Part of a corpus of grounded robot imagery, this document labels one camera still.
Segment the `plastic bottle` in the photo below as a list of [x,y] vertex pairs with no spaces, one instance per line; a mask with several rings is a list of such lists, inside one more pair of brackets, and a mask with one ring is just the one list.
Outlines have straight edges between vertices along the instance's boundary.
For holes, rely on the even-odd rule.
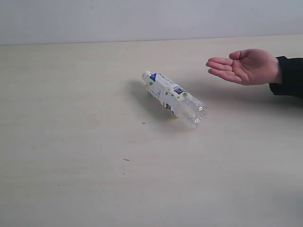
[[147,91],[189,128],[196,128],[205,117],[207,107],[161,73],[146,71],[142,79]]

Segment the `bottle label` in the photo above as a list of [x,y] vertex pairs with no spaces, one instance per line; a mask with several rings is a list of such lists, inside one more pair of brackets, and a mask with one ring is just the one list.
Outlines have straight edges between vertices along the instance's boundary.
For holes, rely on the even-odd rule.
[[178,84],[163,76],[161,73],[154,73],[146,80],[147,91],[162,105],[174,114],[178,101],[184,100],[185,97],[191,96],[187,91]]

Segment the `black sleeve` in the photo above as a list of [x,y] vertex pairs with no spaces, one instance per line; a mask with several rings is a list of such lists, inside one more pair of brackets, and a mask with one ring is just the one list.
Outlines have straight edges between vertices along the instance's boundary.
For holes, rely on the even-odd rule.
[[287,59],[277,57],[282,72],[282,85],[269,84],[270,90],[278,96],[303,98],[303,58]]

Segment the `table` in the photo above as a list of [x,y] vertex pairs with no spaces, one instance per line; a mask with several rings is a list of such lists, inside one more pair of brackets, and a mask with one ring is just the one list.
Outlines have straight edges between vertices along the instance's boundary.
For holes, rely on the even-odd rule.
[[[301,227],[303,103],[209,75],[303,35],[0,47],[4,227]],[[209,108],[196,130],[144,87],[161,72]]]

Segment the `open palm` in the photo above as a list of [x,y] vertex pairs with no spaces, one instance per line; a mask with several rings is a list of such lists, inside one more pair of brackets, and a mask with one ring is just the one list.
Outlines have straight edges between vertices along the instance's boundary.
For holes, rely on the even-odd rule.
[[242,85],[281,83],[278,60],[259,49],[236,51],[229,58],[210,58],[209,73]]

